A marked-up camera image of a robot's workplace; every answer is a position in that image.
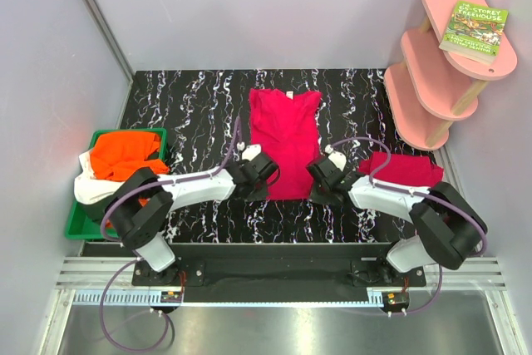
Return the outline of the magenta t-shirt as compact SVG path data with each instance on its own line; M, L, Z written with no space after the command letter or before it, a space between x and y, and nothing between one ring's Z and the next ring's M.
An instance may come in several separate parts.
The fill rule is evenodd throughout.
M251 142L278 165L280 178L268 188L270 200L303 200L310 195L313 177L307 165L319 156L316 114L319 91L288 96L278 89L249 93Z

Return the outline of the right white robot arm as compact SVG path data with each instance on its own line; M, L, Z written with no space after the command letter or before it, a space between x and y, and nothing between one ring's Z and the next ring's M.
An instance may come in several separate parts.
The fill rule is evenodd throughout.
M344 170L345 156L333 152L307 166L313 178L311 200L375 210L411 223L416 235L391 246L377 265L378 278L396 285L407 272L428 265L457 270L487 247L487 226L450 184L408 186Z

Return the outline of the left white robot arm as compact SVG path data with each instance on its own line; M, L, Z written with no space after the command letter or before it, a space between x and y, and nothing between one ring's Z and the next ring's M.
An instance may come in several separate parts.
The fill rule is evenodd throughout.
M225 160L199 173L156 175L143 167L111 197L102 222L110 223L120 243L148 263L158 283L169 285L179 277L180 266L160 232L168 213L202 202L247 199L279 177L279 166L261 150L246 150L241 160Z

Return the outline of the folded dark pink t-shirt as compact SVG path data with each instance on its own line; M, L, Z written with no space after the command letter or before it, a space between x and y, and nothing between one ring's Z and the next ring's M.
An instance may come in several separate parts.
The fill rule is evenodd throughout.
M392 154L390 163L375 178L398 185L432 187L442 181L444 169L428 156Z

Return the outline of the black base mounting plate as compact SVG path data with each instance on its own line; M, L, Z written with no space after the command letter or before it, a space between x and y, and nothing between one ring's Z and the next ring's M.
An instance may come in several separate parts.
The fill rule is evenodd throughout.
M172 244L175 262L162 272L135 264L135 286L205 287L224 279L338 282L356 287L426 285L423 268L405 275L383 265L390 244Z

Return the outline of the orange t-shirt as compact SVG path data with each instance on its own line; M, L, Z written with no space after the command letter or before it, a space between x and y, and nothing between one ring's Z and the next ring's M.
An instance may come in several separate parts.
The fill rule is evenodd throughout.
M99 137L91 149L91 165L98 180L121 182L138 169L148 167L156 175L166 175L169 166L151 152L160 149L159 137L150 132L116 132Z

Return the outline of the pink three-tier shelf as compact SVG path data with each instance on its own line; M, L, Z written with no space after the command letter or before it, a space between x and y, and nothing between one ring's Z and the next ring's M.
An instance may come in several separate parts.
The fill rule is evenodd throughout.
M490 65L439 48L456 3L421 0L426 18L401 37L401 62L390 65L384 83L399 136L419 150L436 150L450 126L470 117L488 83L507 77L517 55L503 33L498 56ZM485 0L463 0L487 6Z

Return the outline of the white t-shirt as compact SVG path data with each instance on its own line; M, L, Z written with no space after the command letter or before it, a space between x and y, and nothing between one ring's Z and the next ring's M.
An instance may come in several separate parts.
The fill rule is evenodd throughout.
M122 185L121 182L98 180L91 165L91 151L79 155L81 173L74 179L74 196L84 205L93 205L114 194Z

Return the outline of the green plastic basket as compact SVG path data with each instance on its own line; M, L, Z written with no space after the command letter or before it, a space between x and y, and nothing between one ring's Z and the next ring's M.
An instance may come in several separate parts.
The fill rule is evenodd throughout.
M125 129L125 130L101 130L96 131L89 145L89 150L91 150L94 145L97 143L100 136L108 133L116 132L150 132L159 137L160 149L156 152L151 152L150 157L152 159L157 155L161 161L165 161L165 156L168 153L167 150L167 130L165 128L140 128L140 129ZM92 216L88 215L84 210L81 203L77 200L73 200L72 206L70 209L70 214L66 221L65 227L65 237L72 240L101 240L103 239L100 232L100 222L101 219L94 219Z

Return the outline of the green storey treehouse book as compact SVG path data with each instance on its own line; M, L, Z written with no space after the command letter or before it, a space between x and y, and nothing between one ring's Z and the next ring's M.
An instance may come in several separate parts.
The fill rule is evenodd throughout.
M439 48L490 65L498 56L508 14L506 9L460 0L452 11Z

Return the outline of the aluminium rail frame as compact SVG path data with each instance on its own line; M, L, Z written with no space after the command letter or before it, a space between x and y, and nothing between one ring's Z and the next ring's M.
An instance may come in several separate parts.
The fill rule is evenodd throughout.
M126 266L123 258L68 258L56 287L72 290L77 305L171 307L259 307L259 308L381 308L390 294L405 292L436 293L504 292L499 265L494 259L467 263L458 271L426 266L411 277L392 286L330 280L310 282L272 279L246 280L231 278L219 288L206 283L204 270L192 270L184 279L171 284L141 283L134 285L136 268Z

